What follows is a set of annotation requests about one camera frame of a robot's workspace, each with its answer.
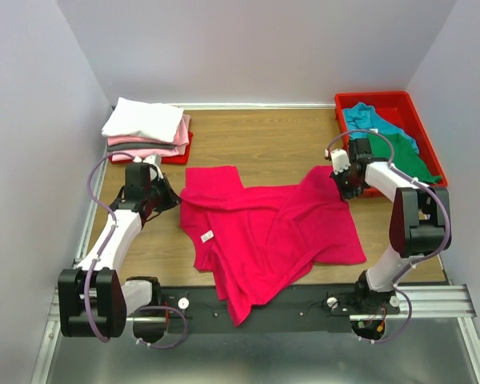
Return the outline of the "magenta t shirt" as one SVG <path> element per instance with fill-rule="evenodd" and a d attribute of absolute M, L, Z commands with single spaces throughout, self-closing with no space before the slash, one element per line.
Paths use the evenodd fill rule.
<path fill-rule="evenodd" d="M 331 172 L 315 166 L 296 185 L 246 187 L 234 166 L 186 169 L 180 225 L 195 268 L 213 274 L 235 326 L 316 263 L 366 261 Z"/>

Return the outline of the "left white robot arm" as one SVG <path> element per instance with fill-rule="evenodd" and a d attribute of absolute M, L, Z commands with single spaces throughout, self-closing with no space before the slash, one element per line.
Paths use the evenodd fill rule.
<path fill-rule="evenodd" d="M 145 224 L 180 202 L 156 157 L 126 166 L 123 186 L 105 207 L 107 220 L 98 240 L 83 260 L 58 276 L 64 336 L 96 337 L 108 342 L 122 335 L 129 315 L 169 311 L 155 277 L 133 277 L 121 283 L 118 271 Z"/>

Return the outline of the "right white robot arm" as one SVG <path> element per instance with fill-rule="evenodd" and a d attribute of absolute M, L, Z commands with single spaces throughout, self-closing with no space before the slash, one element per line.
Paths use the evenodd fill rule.
<path fill-rule="evenodd" d="M 376 264 L 361 273 L 348 294 L 329 298 L 328 306 L 344 314 L 374 314 L 389 304 L 398 284 L 419 263 L 440 254 L 451 243 L 449 193 L 405 174 L 388 158 L 373 155 L 366 138 L 351 140 L 347 149 L 327 147 L 331 178 L 344 200 L 371 187 L 392 203 L 390 244 Z"/>

